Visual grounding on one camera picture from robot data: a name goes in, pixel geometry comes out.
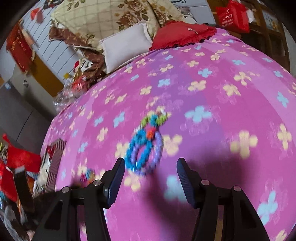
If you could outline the striped jewelry box tray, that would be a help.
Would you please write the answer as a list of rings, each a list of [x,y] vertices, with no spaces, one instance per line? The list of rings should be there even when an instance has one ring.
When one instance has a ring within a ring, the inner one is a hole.
[[[66,142],[59,138],[46,147],[41,158],[37,179],[34,182],[33,197],[55,191],[58,169],[65,146]]]

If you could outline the red tote bag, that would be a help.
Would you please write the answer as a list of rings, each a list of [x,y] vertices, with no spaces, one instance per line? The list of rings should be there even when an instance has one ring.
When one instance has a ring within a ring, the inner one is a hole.
[[[9,141],[6,133],[3,139],[8,143],[8,158],[6,164],[1,162],[1,191],[13,202],[16,202],[18,195],[14,183],[13,174],[8,169],[16,169],[24,166],[26,171],[39,173],[41,157],[37,154],[14,147]]]

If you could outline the pink floral bed sheet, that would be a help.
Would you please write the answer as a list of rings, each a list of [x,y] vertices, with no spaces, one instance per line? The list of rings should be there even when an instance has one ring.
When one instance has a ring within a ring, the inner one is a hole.
[[[43,147],[66,142],[56,188],[102,177],[140,121],[161,110],[160,162],[147,176],[126,170],[105,211],[111,239],[190,240],[197,210],[176,170],[185,158],[214,185],[240,186],[270,239],[285,240],[295,226],[295,78],[221,29],[135,59],[55,117]]]

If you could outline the clear plastic bag pile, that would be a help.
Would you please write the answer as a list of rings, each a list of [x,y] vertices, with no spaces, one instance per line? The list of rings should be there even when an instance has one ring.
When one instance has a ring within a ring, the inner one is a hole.
[[[89,83],[85,75],[76,79],[67,79],[63,89],[53,98],[53,106],[56,113],[60,113],[89,89]]]

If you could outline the white pillow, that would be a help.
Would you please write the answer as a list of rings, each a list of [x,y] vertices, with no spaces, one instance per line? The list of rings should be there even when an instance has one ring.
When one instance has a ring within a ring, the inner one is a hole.
[[[99,41],[103,49],[106,73],[112,73],[140,54],[149,51],[152,39],[145,21]]]

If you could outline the red frilled cushion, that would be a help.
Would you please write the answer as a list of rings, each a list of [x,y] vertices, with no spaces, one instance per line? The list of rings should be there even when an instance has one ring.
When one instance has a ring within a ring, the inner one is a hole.
[[[216,32],[215,27],[205,24],[168,21],[157,31],[149,51],[200,43],[215,35]]]

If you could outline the floral beige quilt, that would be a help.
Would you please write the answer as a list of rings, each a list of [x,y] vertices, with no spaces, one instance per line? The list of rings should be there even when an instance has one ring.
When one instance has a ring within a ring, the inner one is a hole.
[[[49,39],[103,54],[99,41],[145,21],[151,39],[168,21],[185,21],[170,1],[63,1],[51,14]]]

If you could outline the wooden shelf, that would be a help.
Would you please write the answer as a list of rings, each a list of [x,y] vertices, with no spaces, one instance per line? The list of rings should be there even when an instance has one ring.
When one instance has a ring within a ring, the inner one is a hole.
[[[249,33],[232,30],[229,33],[271,57],[290,72],[290,57],[282,22],[259,1],[241,3],[253,11],[255,19],[249,24]]]

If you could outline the red shopping bag by shelf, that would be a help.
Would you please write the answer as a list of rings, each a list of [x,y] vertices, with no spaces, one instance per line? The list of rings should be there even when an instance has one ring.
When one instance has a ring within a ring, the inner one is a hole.
[[[218,24],[232,32],[249,33],[249,23],[245,5],[237,1],[228,1],[226,7],[217,6]]]

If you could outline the red hanging wall decoration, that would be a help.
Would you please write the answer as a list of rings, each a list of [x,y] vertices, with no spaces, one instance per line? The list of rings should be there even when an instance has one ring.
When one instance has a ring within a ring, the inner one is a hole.
[[[33,64],[35,51],[22,32],[23,28],[16,23],[6,39],[6,50],[10,52],[20,71],[27,74]]]

